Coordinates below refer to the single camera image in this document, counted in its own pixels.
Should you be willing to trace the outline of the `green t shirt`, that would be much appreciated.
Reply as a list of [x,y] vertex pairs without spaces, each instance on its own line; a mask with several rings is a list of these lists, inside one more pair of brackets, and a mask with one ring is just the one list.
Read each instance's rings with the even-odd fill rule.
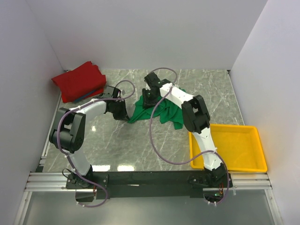
[[[140,96],[139,100],[135,102],[135,110],[128,123],[132,124],[139,120],[149,120],[153,109],[153,106],[144,109],[143,97]],[[153,117],[159,117],[161,124],[165,124],[169,121],[172,122],[175,130],[182,129],[184,125],[182,110],[168,99],[164,99],[159,104]]]

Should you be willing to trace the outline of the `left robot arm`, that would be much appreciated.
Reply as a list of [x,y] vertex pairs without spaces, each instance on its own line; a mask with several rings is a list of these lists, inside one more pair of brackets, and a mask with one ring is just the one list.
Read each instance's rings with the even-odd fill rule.
[[74,173],[79,174],[77,183],[82,188],[89,188],[94,182],[92,166],[81,150],[85,125],[105,113],[111,113],[115,120],[129,121],[120,89],[107,86],[103,93],[83,105],[58,109],[49,134],[49,142],[66,156]]

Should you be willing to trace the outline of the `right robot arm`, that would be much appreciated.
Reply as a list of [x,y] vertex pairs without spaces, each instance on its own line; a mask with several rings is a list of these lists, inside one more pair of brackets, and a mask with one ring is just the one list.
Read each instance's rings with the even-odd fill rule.
[[[159,158],[172,165],[183,165],[202,156],[204,169],[207,173],[206,183],[209,186],[216,187],[222,182],[223,177],[229,178],[227,166],[217,153],[217,148],[213,142],[210,129],[210,114],[201,95],[193,96],[175,87],[172,83],[166,83],[160,87],[153,86],[150,89],[143,89],[142,97],[146,103],[154,103],[154,100],[161,97],[152,110],[149,124],[150,142]],[[165,159],[154,145],[151,130],[152,120],[157,107],[165,99],[174,103],[182,110],[184,126],[194,136],[200,148],[200,153],[186,162],[176,163]]]

